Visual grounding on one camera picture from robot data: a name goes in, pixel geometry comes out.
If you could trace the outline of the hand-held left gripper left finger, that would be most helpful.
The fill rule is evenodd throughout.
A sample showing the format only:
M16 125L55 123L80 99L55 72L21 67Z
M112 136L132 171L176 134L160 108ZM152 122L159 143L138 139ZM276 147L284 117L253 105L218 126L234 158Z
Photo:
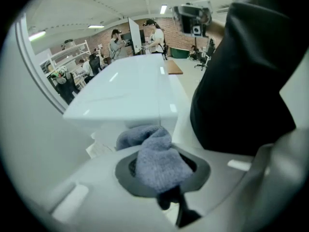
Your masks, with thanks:
M51 215L75 232L175 232L156 199L131 195L115 176L117 163L136 147L86 162L51 191Z

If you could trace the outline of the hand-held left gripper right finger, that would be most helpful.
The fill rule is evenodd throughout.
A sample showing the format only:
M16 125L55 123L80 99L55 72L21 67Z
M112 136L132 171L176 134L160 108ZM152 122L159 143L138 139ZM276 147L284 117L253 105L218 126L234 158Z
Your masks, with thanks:
M213 152L195 147L174 144L175 148L193 169L193 174L179 187L177 227L205 221L218 213L245 176L245 171L230 167L230 162L251 164L253 158L244 155Z

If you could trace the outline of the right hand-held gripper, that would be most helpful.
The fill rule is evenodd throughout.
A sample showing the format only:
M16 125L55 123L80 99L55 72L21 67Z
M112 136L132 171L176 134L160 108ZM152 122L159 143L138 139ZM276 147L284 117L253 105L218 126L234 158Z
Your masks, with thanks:
M206 36L212 23L210 0L198 0L173 7L173 20L181 33L187 36Z

